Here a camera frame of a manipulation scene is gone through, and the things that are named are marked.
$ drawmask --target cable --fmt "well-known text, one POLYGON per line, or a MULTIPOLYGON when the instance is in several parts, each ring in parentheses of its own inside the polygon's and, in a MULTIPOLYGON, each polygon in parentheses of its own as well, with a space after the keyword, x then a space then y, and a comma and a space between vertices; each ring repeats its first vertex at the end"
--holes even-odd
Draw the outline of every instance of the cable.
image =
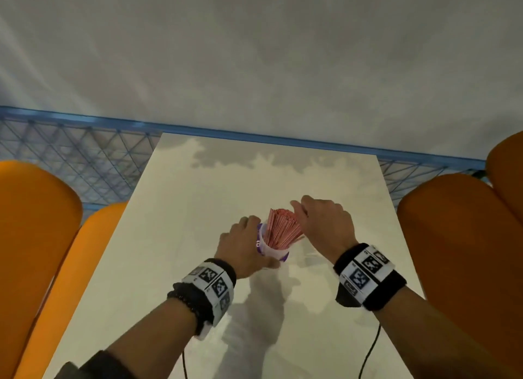
POLYGON ((187 368, 185 368, 185 350, 181 352, 181 362, 184 364, 184 375, 185 379, 187 379, 187 368))
POLYGON ((365 359, 363 360, 363 365, 361 366, 360 374, 358 375, 358 379, 361 379, 361 374, 363 374, 363 368, 365 368, 365 364, 367 363, 367 359, 369 358, 370 353, 372 352, 372 350, 374 349, 374 346, 376 345, 376 342, 378 341, 378 336, 380 336, 380 331, 381 331, 381 324, 378 325, 378 333, 376 334, 376 337, 374 338, 374 342, 372 343, 372 345, 371 345, 371 347, 369 349, 369 352, 367 353, 367 355, 365 356, 365 359))

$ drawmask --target orange chair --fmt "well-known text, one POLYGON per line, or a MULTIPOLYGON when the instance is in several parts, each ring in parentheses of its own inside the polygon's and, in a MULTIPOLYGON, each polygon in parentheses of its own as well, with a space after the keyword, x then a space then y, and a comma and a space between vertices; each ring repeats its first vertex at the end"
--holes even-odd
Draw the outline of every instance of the orange chair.
POLYGON ((0 202, 0 379, 10 379, 82 203, 58 178, 17 161, 0 162, 0 202))
POLYGON ((494 188, 436 177, 397 215, 428 301, 523 374, 523 133, 495 147, 486 169, 494 188))
POLYGON ((15 379, 42 378, 126 206, 112 204, 83 224, 56 275, 15 379))

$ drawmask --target tabletop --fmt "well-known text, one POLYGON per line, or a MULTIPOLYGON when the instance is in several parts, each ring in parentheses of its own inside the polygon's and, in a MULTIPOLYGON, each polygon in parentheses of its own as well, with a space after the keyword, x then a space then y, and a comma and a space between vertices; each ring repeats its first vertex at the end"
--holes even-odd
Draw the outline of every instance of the tabletop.
MULTIPOLYGON (((303 194, 343 204, 422 295, 378 160, 372 155, 163 134, 44 375, 83 364, 213 256, 243 216, 262 220, 303 194)), ((304 239, 278 270, 239 280, 232 306, 186 348, 190 379, 357 377, 378 321, 335 302, 337 278, 304 239)), ((365 377, 410 377, 382 331, 365 377)), ((183 378, 177 364, 170 378, 183 378)))

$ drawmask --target hand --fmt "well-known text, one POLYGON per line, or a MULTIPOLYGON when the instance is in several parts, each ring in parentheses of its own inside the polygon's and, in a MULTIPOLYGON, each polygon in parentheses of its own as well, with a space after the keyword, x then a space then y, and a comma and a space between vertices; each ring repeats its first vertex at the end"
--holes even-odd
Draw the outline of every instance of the hand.
POLYGON ((276 269, 280 262, 272 257, 262 256, 256 249, 256 236, 260 218, 251 215, 233 224, 229 233, 222 233, 215 258, 231 265, 238 279, 249 277, 262 268, 276 269))
POLYGON ((301 204, 293 200, 291 205, 303 234, 331 264, 358 244, 352 218, 341 204, 305 195, 301 198, 301 204))

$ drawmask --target skin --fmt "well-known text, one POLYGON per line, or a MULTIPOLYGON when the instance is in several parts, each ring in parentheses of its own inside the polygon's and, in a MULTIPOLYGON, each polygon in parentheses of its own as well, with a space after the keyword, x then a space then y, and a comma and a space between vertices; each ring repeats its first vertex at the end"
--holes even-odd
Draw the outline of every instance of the skin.
MULTIPOLYGON (((304 235, 331 264, 358 244, 352 218, 340 204, 306 195, 291 205, 304 235)), ((215 257, 230 264, 238 279, 262 268, 279 267, 277 260, 256 251, 259 222, 255 216, 243 217, 220 236, 215 257)), ((520 378, 407 287, 375 316, 415 379, 520 378)), ((182 302, 169 299, 108 351, 137 379, 167 379, 195 330, 193 313, 182 302)))

